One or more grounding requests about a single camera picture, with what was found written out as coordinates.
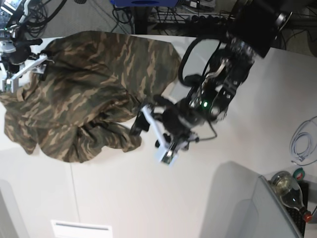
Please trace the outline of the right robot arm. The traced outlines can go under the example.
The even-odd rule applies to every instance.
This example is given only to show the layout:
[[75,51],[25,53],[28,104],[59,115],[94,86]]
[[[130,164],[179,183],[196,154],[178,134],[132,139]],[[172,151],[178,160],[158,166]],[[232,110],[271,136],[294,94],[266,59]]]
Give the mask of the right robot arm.
[[42,21],[32,21],[36,15],[46,13],[50,1],[41,0],[2,0],[0,2],[0,70],[3,81],[18,81],[27,72],[39,68],[50,60],[46,53],[35,54],[32,46],[39,46],[43,40],[38,36],[28,39],[30,28],[45,27],[64,7],[63,0],[50,16]]

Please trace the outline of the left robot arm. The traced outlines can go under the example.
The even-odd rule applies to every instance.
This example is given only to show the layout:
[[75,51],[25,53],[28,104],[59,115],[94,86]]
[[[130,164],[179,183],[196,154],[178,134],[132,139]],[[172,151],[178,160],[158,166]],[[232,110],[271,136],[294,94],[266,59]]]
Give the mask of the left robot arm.
[[256,57],[264,58],[292,15],[287,0],[238,0],[227,19],[225,46],[218,45],[203,72],[184,76],[183,69],[194,47],[208,39],[196,38],[187,48],[178,69],[179,82],[190,90],[177,103],[156,95],[146,104],[149,116],[165,128],[168,143],[200,142],[193,128],[222,120],[247,79]]

